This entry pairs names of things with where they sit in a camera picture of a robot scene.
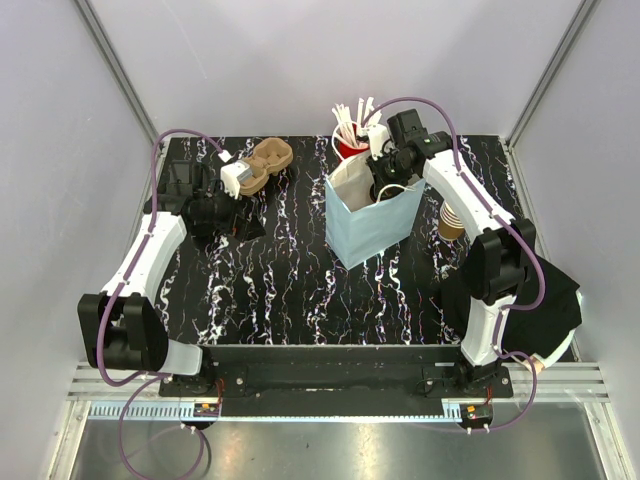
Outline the light blue paper bag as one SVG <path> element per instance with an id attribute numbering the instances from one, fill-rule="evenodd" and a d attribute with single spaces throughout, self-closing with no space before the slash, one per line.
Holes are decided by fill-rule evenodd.
<path id="1" fill-rule="evenodd" d="M 391 198 L 372 193 L 370 156 L 341 161 L 325 181 L 326 243 L 348 270 L 410 235 L 426 185 L 413 175 L 408 186 L 391 184 Z"/>

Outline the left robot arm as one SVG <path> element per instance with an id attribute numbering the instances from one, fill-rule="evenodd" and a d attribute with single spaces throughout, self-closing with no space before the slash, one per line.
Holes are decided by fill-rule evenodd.
<path id="1" fill-rule="evenodd" d="M 139 233 L 116 274 L 97 294 L 81 297 L 77 311 L 87 358 L 101 373 L 132 370 L 181 375 L 196 396 L 215 386 L 216 372 L 202 348 L 168 337 L 154 301 L 169 261 L 187 236 L 216 233 L 238 240 L 263 235 L 250 195 L 269 174 L 250 160 L 213 172 L 202 163 L 172 162 L 146 203 Z"/>

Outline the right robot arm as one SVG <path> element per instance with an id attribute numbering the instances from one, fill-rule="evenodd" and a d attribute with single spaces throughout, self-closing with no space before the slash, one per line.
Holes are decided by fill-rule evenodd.
<path id="1" fill-rule="evenodd" d="M 542 269 L 533 251 L 536 230 L 498 204 L 462 161 L 454 131 L 429 132 L 416 110 L 390 117 L 386 125 L 362 128 L 373 175 L 371 196 L 383 199 L 418 176 L 433 187 L 457 216 L 471 243 L 460 268 L 470 296 L 461 358 L 445 383 L 466 396 L 489 389 L 506 355 L 502 338 L 510 310 L 533 274 Z"/>

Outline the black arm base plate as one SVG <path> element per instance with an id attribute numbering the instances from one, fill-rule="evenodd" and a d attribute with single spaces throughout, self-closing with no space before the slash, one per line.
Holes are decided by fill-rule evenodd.
<path id="1" fill-rule="evenodd" d="M 457 346 L 222 346 L 196 376 L 171 375 L 145 398 L 200 422 L 456 422 L 463 403 L 510 399 L 508 368 L 484 393 L 446 385 Z"/>

